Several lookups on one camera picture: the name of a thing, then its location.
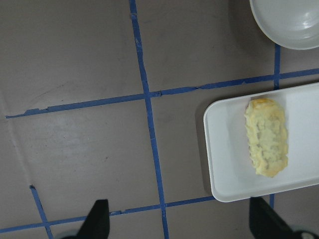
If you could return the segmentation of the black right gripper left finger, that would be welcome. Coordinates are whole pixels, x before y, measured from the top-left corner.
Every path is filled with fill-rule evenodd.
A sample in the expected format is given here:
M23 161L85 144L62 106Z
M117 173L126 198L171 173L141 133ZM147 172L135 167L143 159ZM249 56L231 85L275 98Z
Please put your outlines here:
M97 200L77 233L76 238L107 239L109 233L110 216L108 200Z

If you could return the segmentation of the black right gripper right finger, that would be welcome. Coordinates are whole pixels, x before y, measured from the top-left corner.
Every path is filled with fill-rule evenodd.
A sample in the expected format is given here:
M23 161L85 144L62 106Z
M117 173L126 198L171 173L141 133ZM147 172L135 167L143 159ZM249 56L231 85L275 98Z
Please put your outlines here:
M293 230L261 197L250 198L249 228L255 239L296 239Z

